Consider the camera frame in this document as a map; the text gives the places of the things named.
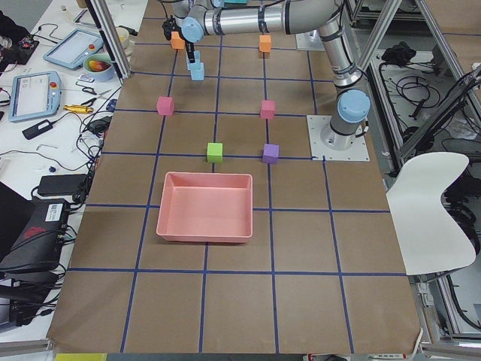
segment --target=blue tablet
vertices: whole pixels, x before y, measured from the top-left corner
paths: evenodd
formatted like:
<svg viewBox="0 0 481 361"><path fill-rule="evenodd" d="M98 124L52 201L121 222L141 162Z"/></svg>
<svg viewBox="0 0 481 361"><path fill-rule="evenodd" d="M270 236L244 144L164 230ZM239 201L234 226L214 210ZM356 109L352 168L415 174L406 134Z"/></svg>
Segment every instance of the blue tablet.
<svg viewBox="0 0 481 361"><path fill-rule="evenodd" d="M14 78L9 120L19 122L54 115L60 106L60 76L56 71Z"/></svg>
<svg viewBox="0 0 481 361"><path fill-rule="evenodd" d="M104 46L99 34L75 29L55 47L44 54L44 60L76 69L83 65L86 57L97 53Z"/></svg>

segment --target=white chair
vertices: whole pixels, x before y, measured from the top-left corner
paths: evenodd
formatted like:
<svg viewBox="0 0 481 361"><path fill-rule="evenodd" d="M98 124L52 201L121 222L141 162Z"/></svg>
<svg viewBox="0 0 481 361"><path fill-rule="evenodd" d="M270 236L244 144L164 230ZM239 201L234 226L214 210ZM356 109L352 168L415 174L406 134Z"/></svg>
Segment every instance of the white chair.
<svg viewBox="0 0 481 361"><path fill-rule="evenodd" d="M443 192L464 171L465 155L427 153L410 159L387 192L408 275L462 268L474 248L441 204Z"/></svg>

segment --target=pink tray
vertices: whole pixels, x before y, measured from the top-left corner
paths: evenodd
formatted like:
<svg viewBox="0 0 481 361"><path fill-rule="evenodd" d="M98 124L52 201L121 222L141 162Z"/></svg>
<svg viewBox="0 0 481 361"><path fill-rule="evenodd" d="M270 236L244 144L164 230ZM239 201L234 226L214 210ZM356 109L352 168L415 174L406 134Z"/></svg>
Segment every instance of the pink tray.
<svg viewBox="0 0 481 361"><path fill-rule="evenodd" d="M168 241L247 242L253 235L252 175L168 172L157 234Z"/></svg>

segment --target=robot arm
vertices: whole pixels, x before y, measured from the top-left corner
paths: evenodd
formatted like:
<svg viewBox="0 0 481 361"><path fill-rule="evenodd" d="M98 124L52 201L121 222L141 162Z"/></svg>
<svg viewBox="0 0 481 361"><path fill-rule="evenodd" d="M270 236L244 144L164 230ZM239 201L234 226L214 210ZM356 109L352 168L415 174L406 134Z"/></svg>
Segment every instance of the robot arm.
<svg viewBox="0 0 481 361"><path fill-rule="evenodd" d="M362 72L349 47L340 17L344 0L283 0L272 5L223 8L223 0L183 0L174 3L174 13L182 36L191 43L205 35L249 32L300 34L318 30L334 73L337 113L322 140L337 150L347 149L359 124L371 107L359 89Z"/></svg>

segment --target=yellow tool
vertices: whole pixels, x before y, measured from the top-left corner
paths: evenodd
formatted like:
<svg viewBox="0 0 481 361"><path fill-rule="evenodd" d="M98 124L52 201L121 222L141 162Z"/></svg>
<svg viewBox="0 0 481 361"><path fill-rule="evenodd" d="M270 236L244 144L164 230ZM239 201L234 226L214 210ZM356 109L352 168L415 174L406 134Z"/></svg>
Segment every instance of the yellow tool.
<svg viewBox="0 0 481 361"><path fill-rule="evenodd" d="M72 113L90 114L93 113L93 108L85 105L64 105L64 111L71 111Z"/></svg>

